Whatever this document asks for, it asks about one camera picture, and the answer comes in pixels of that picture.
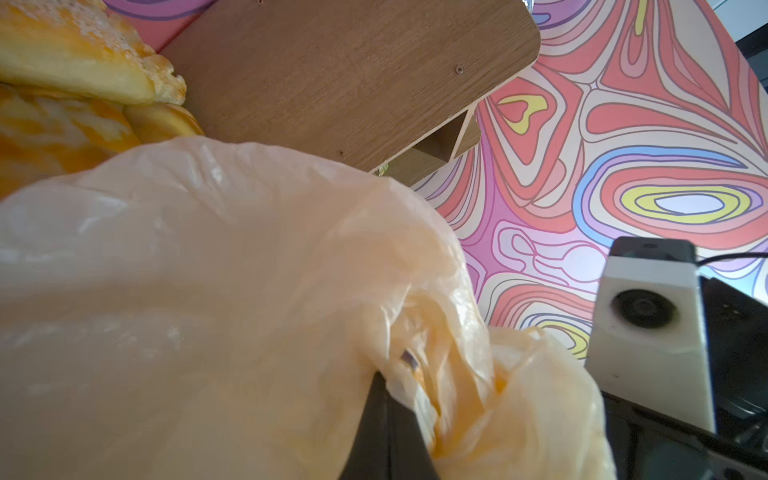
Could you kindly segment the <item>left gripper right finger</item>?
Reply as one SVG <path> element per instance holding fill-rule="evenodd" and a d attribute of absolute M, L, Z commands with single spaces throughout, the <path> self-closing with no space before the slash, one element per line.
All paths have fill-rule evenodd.
<path fill-rule="evenodd" d="M 414 411 L 388 398 L 389 478 L 439 480 Z"/>

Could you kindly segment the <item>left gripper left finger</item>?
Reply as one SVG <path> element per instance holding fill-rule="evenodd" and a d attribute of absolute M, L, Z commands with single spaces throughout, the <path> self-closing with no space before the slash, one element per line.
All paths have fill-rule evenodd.
<path fill-rule="evenodd" d="M 377 372 L 371 382 L 357 432 L 339 480 L 390 478 L 389 393 Z"/>

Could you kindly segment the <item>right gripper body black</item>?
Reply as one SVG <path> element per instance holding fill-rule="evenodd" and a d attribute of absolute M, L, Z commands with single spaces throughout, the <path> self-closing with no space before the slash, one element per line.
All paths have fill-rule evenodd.
<path fill-rule="evenodd" d="M 767 306 L 716 279 L 701 286 L 716 430 L 605 396 L 620 479 L 767 476 Z"/>

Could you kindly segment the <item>translucent beige plastic bag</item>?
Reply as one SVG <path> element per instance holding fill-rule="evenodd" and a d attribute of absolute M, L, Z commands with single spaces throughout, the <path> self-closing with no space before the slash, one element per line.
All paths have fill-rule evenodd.
<path fill-rule="evenodd" d="M 443 479 L 616 475 L 593 379 L 396 181 L 189 137 L 1 203 L 5 479 L 335 479 L 377 372 Z"/>

